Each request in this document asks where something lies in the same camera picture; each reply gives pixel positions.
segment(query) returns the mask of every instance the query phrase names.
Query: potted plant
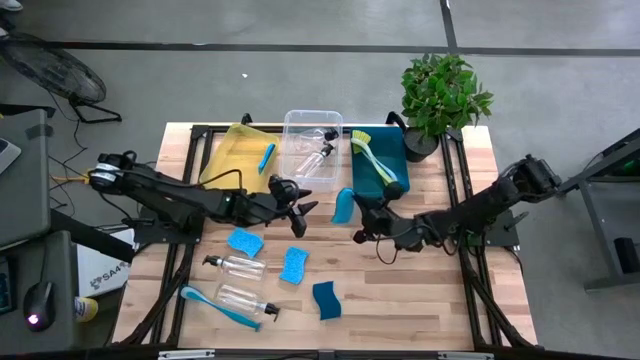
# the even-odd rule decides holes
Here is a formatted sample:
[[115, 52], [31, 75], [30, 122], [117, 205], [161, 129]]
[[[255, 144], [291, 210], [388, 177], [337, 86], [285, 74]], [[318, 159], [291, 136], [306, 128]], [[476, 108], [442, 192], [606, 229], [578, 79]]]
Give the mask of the potted plant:
[[419, 162], [438, 148], [438, 135], [449, 127], [462, 129], [480, 114], [491, 115], [493, 94], [482, 91], [472, 67], [458, 55], [429, 55], [411, 60], [402, 75], [405, 95], [402, 115], [409, 118], [404, 133], [407, 160]]

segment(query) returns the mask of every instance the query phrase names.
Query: wooden table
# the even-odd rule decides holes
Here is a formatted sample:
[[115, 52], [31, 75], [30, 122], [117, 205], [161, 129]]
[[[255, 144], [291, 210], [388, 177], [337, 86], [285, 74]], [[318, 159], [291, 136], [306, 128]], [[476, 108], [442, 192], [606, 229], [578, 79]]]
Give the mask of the wooden table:
[[[167, 124], [158, 171], [178, 179], [182, 177], [192, 125]], [[498, 175], [491, 139], [485, 126], [466, 127], [463, 134], [471, 181], [477, 192], [489, 186]], [[348, 146], [342, 149], [343, 167], [336, 189], [351, 186], [350, 150]], [[451, 153], [459, 175], [453, 146]], [[199, 158], [195, 164], [194, 181]], [[440, 149], [422, 163], [409, 164], [411, 191], [393, 202], [394, 210], [401, 216], [412, 216], [418, 212], [448, 208], [444, 171]], [[358, 245], [351, 240], [358, 225], [337, 227], [330, 223], [336, 193], [313, 194], [308, 198], [318, 200], [320, 204], [306, 216], [308, 229], [302, 239], [293, 236], [288, 221], [276, 221], [268, 228], [251, 228], [265, 240], [264, 248], [258, 254], [258, 258], [268, 263], [269, 269], [263, 294], [268, 301], [283, 308], [277, 322], [272, 322], [265, 315], [263, 329], [256, 333], [228, 320], [207, 305], [187, 302], [180, 347], [472, 349], [458, 257], [449, 257], [442, 249], [426, 247], [420, 253], [402, 251], [395, 264], [382, 264], [376, 257], [374, 243]], [[459, 197], [464, 199], [464, 194], [460, 192]], [[230, 253], [226, 240], [231, 231], [230, 226], [208, 221], [202, 242], [196, 247], [190, 284], [211, 297], [218, 284], [217, 269], [200, 263], [205, 255]], [[299, 286], [278, 279], [285, 251], [290, 246], [311, 253], [306, 262], [304, 280]], [[387, 259], [393, 255], [390, 242], [381, 244], [380, 250]], [[153, 245], [133, 261], [114, 341], [130, 334], [157, 298], [166, 253], [166, 245]], [[182, 253], [179, 253], [177, 262], [181, 258]], [[511, 254], [494, 248], [487, 249], [487, 261], [496, 302], [524, 337], [535, 343], [518, 264]], [[335, 282], [334, 289], [342, 304], [342, 317], [339, 319], [319, 320], [311, 289], [313, 284], [324, 281]], [[173, 307], [172, 302], [165, 318], [163, 339], [170, 326]], [[479, 308], [483, 332], [489, 339], [486, 313], [482, 305]]]

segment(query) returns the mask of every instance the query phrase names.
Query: concrete floor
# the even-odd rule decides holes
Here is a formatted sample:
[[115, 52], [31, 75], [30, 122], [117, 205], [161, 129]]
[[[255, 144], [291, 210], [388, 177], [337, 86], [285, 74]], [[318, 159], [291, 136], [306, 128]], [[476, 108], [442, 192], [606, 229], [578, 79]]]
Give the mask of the concrete floor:
[[[633, 0], [450, 0], [460, 46], [640, 47]], [[437, 0], [25, 0], [12, 19], [48, 40], [257, 44], [447, 44]], [[349, 122], [381, 122], [400, 109], [400, 74], [412, 54], [71, 51], [105, 81], [102, 104], [122, 124], [82, 125], [86, 169], [101, 152], [135, 149], [154, 160], [168, 121], [281, 121], [290, 109], [331, 109]], [[527, 153], [563, 178], [638, 127], [638, 58], [483, 57], [467, 59], [496, 94], [491, 129], [500, 168]], [[0, 101], [52, 105], [49, 95], [0, 64]], [[68, 107], [63, 110], [70, 113]], [[60, 114], [50, 152], [75, 153], [75, 124]], [[60, 169], [52, 167], [54, 173]], [[89, 224], [121, 215], [83, 186], [67, 186], [75, 218]], [[54, 194], [60, 200], [64, 194]], [[114, 199], [128, 211], [135, 205]], [[538, 205], [520, 223], [525, 282], [541, 345], [640, 357], [639, 288], [588, 295], [582, 284], [606, 274], [579, 194]]]

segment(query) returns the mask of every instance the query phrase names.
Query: yellow tray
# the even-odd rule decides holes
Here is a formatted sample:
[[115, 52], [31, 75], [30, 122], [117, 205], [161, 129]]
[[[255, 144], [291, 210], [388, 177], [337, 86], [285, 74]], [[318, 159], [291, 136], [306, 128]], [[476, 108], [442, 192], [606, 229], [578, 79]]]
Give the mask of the yellow tray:
[[[262, 162], [269, 144], [275, 144], [269, 162], [262, 174], [258, 174], [258, 165]], [[278, 157], [280, 138], [275, 135], [233, 124], [225, 134], [220, 146], [214, 151], [209, 164], [200, 175], [200, 181], [206, 181], [218, 174], [232, 169], [242, 171], [242, 186], [249, 193], [269, 192], [268, 181], [272, 174], [273, 164]], [[232, 173], [205, 185], [207, 189], [237, 189], [238, 174]]]

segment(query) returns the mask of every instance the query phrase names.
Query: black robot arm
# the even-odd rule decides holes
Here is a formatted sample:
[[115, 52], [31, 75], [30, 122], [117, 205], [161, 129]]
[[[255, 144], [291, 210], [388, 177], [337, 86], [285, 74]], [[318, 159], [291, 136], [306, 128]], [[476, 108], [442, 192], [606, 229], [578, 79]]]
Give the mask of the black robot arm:
[[[135, 162], [132, 151], [124, 154], [101, 154], [95, 170], [89, 173], [90, 184], [100, 193], [124, 195], [158, 214], [165, 224], [188, 233], [202, 216], [218, 223], [248, 227], [269, 224], [276, 219], [289, 218], [296, 237], [307, 228], [304, 215], [318, 202], [296, 206], [296, 201], [311, 194], [287, 179], [272, 175], [270, 193], [248, 194], [242, 188], [242, 174], [231, 170], [204, 183], [188, 185]], [[237, 189], [205, 189], [206, 183], [222, 176], [238, 176]]]
[[495, 218], [520, 201], [537, 203], [553, 196], [560, 178], [546, 161], [531, 155], [510, 165], [484, 191], [448, 210], [430, 211], [402, 218], [388, 207], [389, 200], [355, 195], [362, 211], [363, 230], [357, 243], [392, 238], [398, 250], [420, 251], [424, 245], [442, 246], [444, 239], [464, 232], [481, 234]]

